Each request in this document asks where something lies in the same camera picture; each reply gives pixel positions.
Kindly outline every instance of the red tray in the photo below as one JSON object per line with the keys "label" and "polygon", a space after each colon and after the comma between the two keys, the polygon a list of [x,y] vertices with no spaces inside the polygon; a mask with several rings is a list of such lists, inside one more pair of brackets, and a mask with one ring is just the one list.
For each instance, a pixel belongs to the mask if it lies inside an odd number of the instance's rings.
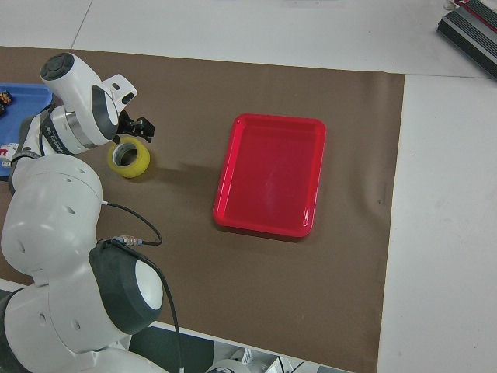
{"label": "red tray", "polygon": [[231,129],[217,188],[219,225],[303,237],[314,221],[326,126],[242,114]]}

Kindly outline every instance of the red cable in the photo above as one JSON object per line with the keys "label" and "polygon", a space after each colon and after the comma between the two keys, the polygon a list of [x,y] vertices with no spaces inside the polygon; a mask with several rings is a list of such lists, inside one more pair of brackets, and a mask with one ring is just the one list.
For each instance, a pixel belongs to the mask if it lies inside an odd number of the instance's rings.
{"label": "red cable", "polygon": [[464,9],[466,9],[469,13],[471,13],[473,16],[478,18],[483,24],[485,24],[490,30],[492,30],[494,33],[497,33],[497,28],[492,26],[490,23],[488,23],[482,16],[480,16],[478,13],[476,13],[473,9],[471,9],[467,4],[469,3],[470,0],[462,0],[462,1],[455,1],[454,4],[462,6]]}

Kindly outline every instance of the brown paper sheet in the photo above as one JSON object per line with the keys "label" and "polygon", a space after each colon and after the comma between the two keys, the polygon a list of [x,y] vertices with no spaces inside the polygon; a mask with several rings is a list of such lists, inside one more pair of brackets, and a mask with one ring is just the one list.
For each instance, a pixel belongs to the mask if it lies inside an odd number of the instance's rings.
{"label": "brown paper sheet", "polygon": [[[0,82],[38,83],[57,51],[0,48]],[[139,211],[165,244],[143,248],[166,273],[181,326],[349,371],[376,371],[404,75],[76,51],[138,90],[131,117],[156,128],[149,170],[109,170],[109,145],[82,158],[104,199]],[[217,227],[212,207],[233,119],[313,117],[328,127],[311,234],[300,240]],[[10,200],[0,183],[0,222]],[[104,207],[97,237],[152,239]],[[0,261],[0,277],[28,277]],[[171,322],[164,307],[160,320]]]}

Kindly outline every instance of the tape roll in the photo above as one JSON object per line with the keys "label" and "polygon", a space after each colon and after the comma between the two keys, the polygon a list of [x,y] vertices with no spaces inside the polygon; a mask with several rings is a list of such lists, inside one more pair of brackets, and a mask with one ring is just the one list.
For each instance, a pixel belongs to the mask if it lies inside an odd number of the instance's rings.
{"label": "tape roll", "polygon": [[121,137],[118,145],[112,144],[107,153],[109,167],[128,179],[145,172],[150,153],[136,138]]}

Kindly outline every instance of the white tabletop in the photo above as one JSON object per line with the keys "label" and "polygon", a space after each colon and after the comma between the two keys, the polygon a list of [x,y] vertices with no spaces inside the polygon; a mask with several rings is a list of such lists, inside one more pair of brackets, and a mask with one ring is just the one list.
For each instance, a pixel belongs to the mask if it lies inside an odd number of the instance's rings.
{"label": "white tabletop", "polygon": [[378,372],[492,371],[497,85],[444,2],[0,0],[0,45],[408,74]]}

